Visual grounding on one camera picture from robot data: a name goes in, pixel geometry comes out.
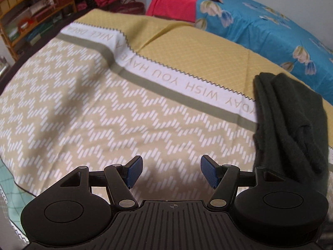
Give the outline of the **teal grid blanket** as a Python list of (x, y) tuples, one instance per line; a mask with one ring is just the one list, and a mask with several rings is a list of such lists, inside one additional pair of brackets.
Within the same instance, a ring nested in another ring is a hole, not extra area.
[(5, 215), (9, 219), (10, 226), (19, 238), (29, 244), (25, 231), (21, 224), (21, 213), (25, 206), (35, 196), (23, 190), (15, 183), (14, 176), (1, 160), (1, 197), (5, 202)]

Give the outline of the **dark green knit sweater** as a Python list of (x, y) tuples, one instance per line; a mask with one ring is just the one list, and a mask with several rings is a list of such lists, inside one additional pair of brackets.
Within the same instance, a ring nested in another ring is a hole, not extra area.
[(257, 115), (253, 166), (325, 195), (329, 148), (322, 97), (284, 73), (260, 73), (253, 87)]

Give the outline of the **blue floral bedsheet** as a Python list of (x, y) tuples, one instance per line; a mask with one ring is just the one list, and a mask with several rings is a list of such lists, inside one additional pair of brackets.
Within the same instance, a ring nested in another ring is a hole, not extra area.
[(332, 102), (332, 49), (253, 0), (197, 0), (195, 26), (252, 50)]

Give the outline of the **wooden shelf unit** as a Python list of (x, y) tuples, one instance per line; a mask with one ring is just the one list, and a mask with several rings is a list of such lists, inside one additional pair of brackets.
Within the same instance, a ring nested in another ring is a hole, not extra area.
[(75, 0), (1, 0), (1, 39), (17, 61), (41, 37), (72, 13)]

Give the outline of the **red bed mattress cover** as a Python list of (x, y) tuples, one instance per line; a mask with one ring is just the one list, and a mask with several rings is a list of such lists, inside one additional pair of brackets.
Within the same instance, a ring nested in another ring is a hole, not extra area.
[(147, 16), (195, 23), (197, 0), (152, 0)]

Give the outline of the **yellow patterned bed cover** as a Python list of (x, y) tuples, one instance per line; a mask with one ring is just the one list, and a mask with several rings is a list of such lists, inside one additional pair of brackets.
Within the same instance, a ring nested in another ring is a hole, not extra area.
[(93, 10), (1, 94), (1, 160), (37, 196), (78, 166), (103, 170), (140, 155), (138, 200), (208, 199), (203, 154), (252, 168), (261, 72), (283, 69), (187, 23)]

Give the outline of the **dark woven basket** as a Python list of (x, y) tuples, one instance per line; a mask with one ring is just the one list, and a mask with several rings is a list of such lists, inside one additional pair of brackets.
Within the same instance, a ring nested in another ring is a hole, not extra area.
[(145, 5), (142, 2), (136, 0), (125, 0), (115, 10), (116, 13), (131, 14), (131, 15), (144, 15)]

